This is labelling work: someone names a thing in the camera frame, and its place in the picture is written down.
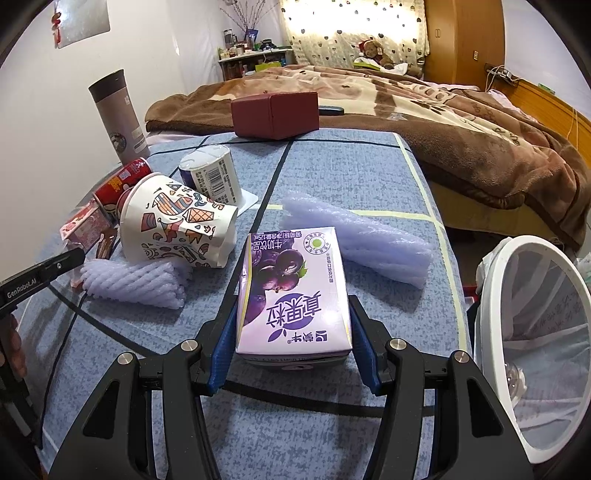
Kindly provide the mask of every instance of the table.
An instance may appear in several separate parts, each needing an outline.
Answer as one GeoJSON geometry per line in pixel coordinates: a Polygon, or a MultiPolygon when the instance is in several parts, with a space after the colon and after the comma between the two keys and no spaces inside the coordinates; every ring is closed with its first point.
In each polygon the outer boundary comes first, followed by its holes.
{"type": "Polygon", "coordinates": [[[282,61],[284,65],[294,64],[293,50],[291,48],[273,48],[271,50],[253,51],[236,57],[221,59],[217,62],[222,68],[223,79],[226,81],[241,78],[244,65],[247,65],[249,70],[254,70],[255,65],[268,61],[282,61]]]}
{"type": "MultiPolygon", "coordinates": [[[[321,129],[293,141],[245,140],[230,133],[154,145],[148,161],[155,171],[180,180],[180,159],[209,144],[229,146],[242,187],[260,199],[267,195],[268,204],[259,225],[254,222],[260,205],[238,217],[238,243],[228,266],[195,271],[184,309],[86,297],[71,290],[66,276],[26,305],[20,333],[27,354],[27,382],[37,408],[57,350],[69,332],[48,396],[40,452],[46,469],[82,405],[120,353],[167,352],[216,316],[247,233],[277,229],[281,199],[289,190],[360,210],[429,241],[434,260],[424,290],[345,261],[348,293],[357,295],[368,315],[383,321],[392,336],[423,352],[447,356],[458,348],[469,349],[456,260],[427,183],[404,140],[387,132],[343,129],[321,129]]],[[[59,245],[55,235],[41,256],[52,256],[59,245]]],[[[113,259],[123,260],[121,246],[113,259]]],[[[236,480],[362,478],[384,401],[362,384],[352,354],[339,367],[299,372],[269,372],[234,355],[226,385],[214,397],[202,397],[221,476],[236,480]]],[[[426,405],[432,402],[427,395],[426,405]]],[[[164,478],[164,430],[157,394],[153,412],[155,459],[159,478],[164,478]]],[[[424,418],[423,425],[419,478],[426,476],[430,461],[432,417],[424,418]]]]}

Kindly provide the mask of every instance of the red box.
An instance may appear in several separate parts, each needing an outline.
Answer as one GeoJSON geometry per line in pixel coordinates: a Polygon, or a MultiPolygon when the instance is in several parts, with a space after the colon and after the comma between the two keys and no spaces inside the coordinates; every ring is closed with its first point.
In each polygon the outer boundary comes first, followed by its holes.
{"type": "Polygon", "coordinates": [[[263,93],[232,101],[232,121],[239,137],[282,140],[320,128],[318,93],[263,93]]]}

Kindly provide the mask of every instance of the barcode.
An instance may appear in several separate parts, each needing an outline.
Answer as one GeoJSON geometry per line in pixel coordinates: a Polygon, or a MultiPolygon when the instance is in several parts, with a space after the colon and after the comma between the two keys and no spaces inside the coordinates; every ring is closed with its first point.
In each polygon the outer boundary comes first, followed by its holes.
{"type": "Polygon", "coordinates": [[[207,180],[212,186],[212,198],[215,200],[224,192],[224,184],[222,174],[218,167],[213,168],[207,172],[207,180]]]}

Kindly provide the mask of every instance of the red soda can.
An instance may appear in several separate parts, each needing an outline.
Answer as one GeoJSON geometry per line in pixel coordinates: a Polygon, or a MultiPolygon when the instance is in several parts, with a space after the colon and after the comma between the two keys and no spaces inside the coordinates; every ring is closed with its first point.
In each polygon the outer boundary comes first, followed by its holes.
{"type": "Polygon", "coordinates": [[[143,158],[128,163],[104,182],[94,192],[94,196],[113,223],[118,222],[116,216],[117,201],[126,190],[132,189],[141,179],[152,173],[148,162],[143,158]]]}

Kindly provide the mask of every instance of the grape juice box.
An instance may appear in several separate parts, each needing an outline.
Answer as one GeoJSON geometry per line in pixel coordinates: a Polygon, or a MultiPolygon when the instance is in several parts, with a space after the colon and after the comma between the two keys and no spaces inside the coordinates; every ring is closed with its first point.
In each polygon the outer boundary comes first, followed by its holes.
{"type": "Polygon", "coordinates": [[[284,369],[346,357],[349,302],[334,227],[251,233],[246,242],[236,353],[284,369]]]}

